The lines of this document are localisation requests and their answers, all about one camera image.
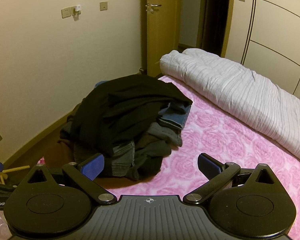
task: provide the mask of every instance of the pink bedsheet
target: pink bedsheet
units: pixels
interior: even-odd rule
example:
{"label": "pink bedsheet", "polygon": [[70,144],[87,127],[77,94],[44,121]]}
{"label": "pink bedsheet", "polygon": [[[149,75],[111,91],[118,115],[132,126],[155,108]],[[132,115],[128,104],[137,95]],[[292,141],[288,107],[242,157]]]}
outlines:
{"label": "pink bedsheet", "polygon": [[[197,158],[202,152],[223,163],[236,162],[242,168],[255,168],[258,163],[267,163],[295,203],[297,218],[289,236],[300,240],[300,161],[269,138],[253,131],[213,105],[181,81],[167,76],[161,80],[173,82],[194,102],[182,131],[183,146],[164,158],[161,171],[147,181],[133,183],[121,178],[97,179],[97,183],[117,197],[177,194],[182,198],[208,181],[197,167]],[[5,237],[9,235],[6,232],[5,221],[2,221],[4,218],[0,219],[0,240],[7,239]]]}

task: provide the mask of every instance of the wooden stick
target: wooden stick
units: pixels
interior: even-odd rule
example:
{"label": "wooden stick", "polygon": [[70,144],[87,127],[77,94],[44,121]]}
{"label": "wooden stick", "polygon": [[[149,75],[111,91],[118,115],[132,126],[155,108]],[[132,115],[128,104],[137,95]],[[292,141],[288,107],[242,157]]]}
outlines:
{"label": "wooden stick", "polygon": [[2,176],[3,179],[8,179],[8,175],[3,172],[0,172],[0,176]]}
{"label": "wooden stick", "polygon": [[2,175],[0,175],[1,183],[5,185]]}
{"label": "wooden stick", "polygon": [[21,170],[25,170],[25,169],[29,169],[30,166],[22,166],[22,167],[17,167],[17,168],[12,168],[12,169],[7,169],[7,170],[3,170],[3,173],[8,173],[8,172],[13,172],[13,171],[21,171]]}

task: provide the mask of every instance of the wooden door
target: wooden door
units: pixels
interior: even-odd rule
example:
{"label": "wooden door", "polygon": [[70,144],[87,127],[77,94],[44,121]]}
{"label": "wooden door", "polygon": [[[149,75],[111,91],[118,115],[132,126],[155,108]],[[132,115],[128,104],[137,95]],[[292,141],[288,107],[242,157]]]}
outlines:
{"label": "wooden door", "polygon": [[178,49],[181,0],[147,0],[147,74],[161,73],[160,58]]}

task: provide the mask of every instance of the black circular disc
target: black circular disc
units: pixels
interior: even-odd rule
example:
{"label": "black circular disc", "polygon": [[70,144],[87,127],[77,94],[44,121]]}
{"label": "black circular disc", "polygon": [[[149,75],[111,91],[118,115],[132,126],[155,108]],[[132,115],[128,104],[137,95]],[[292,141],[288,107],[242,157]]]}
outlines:
{"label": "black circular disc", "polygon": [[64,205],[62,197],[54,194],[42,194],[30,198],[27,207],[37,214],[50,214],[58,211]]}
{"label": "black circular disc", "polygon": [[82,191],[58,186],[52,194],[36,188],[32,192],[12,194],[5,203],[4,215],[9,227],[40,238],[51,238],[81,225],[91,211],[91,201]]}
{"label": "black circular disc", "polygon": [[237,200],[237,208],[249,216],[261,217],[269,214],[273,210],[273,204],[265,197],[249,195]]}

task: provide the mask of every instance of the white plug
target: white plug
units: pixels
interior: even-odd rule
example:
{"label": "white plug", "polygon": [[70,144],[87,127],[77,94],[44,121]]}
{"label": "white plug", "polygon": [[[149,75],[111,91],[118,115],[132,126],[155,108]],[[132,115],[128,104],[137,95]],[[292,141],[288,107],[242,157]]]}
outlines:
{"label": "white plug", "polygon": [[74,9],[74,10],[75,10],[76,12],[78,12],[78,11],[81,11],[81,9],[82,9],[81,4],[78,4],[78,5],[75,6],[75,9]]}

